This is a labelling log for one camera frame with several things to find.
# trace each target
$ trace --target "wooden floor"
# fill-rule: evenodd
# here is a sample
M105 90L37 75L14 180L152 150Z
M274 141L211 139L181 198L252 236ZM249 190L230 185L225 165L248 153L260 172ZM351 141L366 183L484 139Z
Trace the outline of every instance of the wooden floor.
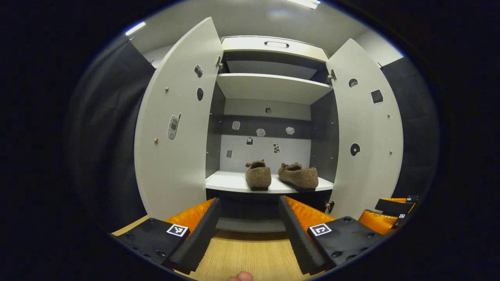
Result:
M113 234L121 235L147 219L145 216ZM215 233L196 272L186 276L200 281L226 281L240 271L251 273L254 281L298 281L311 277L302 275L286 232L224 230Z

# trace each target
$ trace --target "ceiling light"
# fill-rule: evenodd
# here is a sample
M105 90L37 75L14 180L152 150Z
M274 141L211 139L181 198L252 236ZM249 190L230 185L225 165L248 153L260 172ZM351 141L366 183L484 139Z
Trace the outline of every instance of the ceiling light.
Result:
M136 30L140 29L141 27L145 26L146 23L143 21L141 23L139 23L138 25L130 28L127 32L125 32L125 35L129 36L130 34L132 34L133 32L135 32Z
M316 9L316 7L318 7L318 5L321 3L321 1L317 0L286 0L286 1L296 3L307 8L311 8L313 10Z

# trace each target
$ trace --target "ceiling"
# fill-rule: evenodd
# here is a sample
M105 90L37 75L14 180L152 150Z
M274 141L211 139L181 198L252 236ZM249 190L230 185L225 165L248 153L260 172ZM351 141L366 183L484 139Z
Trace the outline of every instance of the ceiling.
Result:
M331 56L349 38L368 28L326 3L310 9L285 0L185 0L145 19L146 25L129 35L145 54L175 44L192 27L212 17L220 37L273 36L324 48Z

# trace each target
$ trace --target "drawer handle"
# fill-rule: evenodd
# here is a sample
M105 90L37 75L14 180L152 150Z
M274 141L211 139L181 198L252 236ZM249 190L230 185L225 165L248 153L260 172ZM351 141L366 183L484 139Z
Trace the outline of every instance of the drawer handle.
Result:
M269 47L278 47L278 48L290 47L290 44L288 44L288 43L274 42L274 41L266 41L266 42L264 42L264 45L269 46Z

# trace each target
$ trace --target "cabinet drawer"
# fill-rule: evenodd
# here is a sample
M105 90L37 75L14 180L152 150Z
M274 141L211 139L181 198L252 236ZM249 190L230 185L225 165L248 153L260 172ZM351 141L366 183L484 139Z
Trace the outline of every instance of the cabinet drawer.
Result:
M328 60L325 51L313 45L293 40L263 37L263 36L235 36L225 37L222 41L224 52L259 51L289 54L308 58L320 62Z

